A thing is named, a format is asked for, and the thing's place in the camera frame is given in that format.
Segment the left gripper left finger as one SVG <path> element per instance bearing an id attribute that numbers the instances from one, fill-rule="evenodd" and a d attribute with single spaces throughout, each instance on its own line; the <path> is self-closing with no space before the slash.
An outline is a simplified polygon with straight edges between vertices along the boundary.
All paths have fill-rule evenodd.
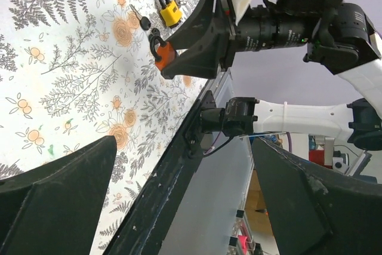
<path id="1" fill-rule="evenodd" d="M 116 151 L 104 136 L 1 180 L 1 254 L 89 254 Z"/>

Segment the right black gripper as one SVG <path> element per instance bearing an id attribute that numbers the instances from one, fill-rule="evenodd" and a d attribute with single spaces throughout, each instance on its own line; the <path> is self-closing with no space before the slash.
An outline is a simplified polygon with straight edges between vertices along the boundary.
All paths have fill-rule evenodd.
<path id="1" fill-rule="evenodd" d="M 227 33 L 214 22 L 214 0 L 199 0 L 186 21 L 167 39 L 184 50 L 161 70 L 165 79 L 177 75 L 214 79 L 220 67 L 231 67 L 236 53 L 304 46 L 313 33 L 313 19 L 279 13 L 262 5 L 248 7 L 235 23 L 232 0 L 217 0 L 217 15 Z"/>

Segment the yellow padlock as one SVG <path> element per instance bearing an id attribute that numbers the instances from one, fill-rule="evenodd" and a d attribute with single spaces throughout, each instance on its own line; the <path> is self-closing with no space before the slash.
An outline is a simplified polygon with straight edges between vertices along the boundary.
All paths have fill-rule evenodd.
<path id="1" fill-rule="evenodd" d="M 161 6 L 160 15 L 166 27 L 174 28 L 180 22 L 183 16 L 175 0 L 158 0 Z"/>

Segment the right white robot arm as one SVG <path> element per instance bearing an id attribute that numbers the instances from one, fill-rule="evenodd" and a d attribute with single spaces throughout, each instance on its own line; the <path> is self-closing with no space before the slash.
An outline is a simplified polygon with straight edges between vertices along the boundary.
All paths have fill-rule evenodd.
<path id="1" fill-rule="evenodd" d="M 253 97 L 230 99 L 199 114 L 202 133 L 229 138 L 263 132 L 314 134 L 359 149 L 381 149 L 381 38 L 363 9 L 343 0 L 199 0 L 168 39 L 154 36 L 150 50 L 166 79 L 214 79 L 238 52 L 306 46 L 303 60 L 325 66 L 362 96 L 350 104 L 276 104 Z"/>

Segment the silver key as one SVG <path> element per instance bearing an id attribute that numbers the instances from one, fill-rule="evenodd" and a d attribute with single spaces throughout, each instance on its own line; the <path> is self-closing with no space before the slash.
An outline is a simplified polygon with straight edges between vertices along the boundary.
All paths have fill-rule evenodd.
<path id="1" fill-rule="evenodd" d="M 185 6 L 187 2 L 185 0 L 174 0 L 178 7 Z"/>

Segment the orange padlock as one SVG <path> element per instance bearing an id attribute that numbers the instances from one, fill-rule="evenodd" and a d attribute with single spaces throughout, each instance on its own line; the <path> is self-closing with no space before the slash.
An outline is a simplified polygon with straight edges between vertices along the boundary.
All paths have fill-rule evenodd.
<path id="1" fill-rule="evenodd" d="M 159 35 L 153 35 L 149 45 L 150 52 L 155 59 L 155 66 L 161 72 L 178 57 L 178 52 L 172 45 L 168 41 L 164 41 Z"/>

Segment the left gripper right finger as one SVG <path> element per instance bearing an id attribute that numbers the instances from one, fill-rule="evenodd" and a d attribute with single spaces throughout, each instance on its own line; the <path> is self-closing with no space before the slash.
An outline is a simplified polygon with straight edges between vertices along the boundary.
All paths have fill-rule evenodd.
<path id="1" fill-rule="evenodd" d="M 268 142 L 252 143 L 280 254 L 381 254 L 381 185 L 336 173 Z"/>

